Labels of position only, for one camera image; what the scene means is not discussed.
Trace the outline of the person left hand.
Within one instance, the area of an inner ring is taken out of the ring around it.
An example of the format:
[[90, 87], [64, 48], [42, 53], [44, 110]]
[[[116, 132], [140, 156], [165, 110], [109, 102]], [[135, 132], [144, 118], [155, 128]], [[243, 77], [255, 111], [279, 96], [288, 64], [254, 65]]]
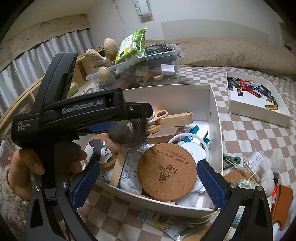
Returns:
[[[69, 164], [62, 171], [62, 177], [72, 180], [74, 176], [82, 171], [81, 161], [87, 158], [84, 151], [80, 151], [74, 156]], [[28, 201], [32, 195], [31, 174], [44, 174], [44, 167], [32, 149], [17, 150], [11, 160], [8, 172], [8, 183], [17, 197], [23, 201]]]

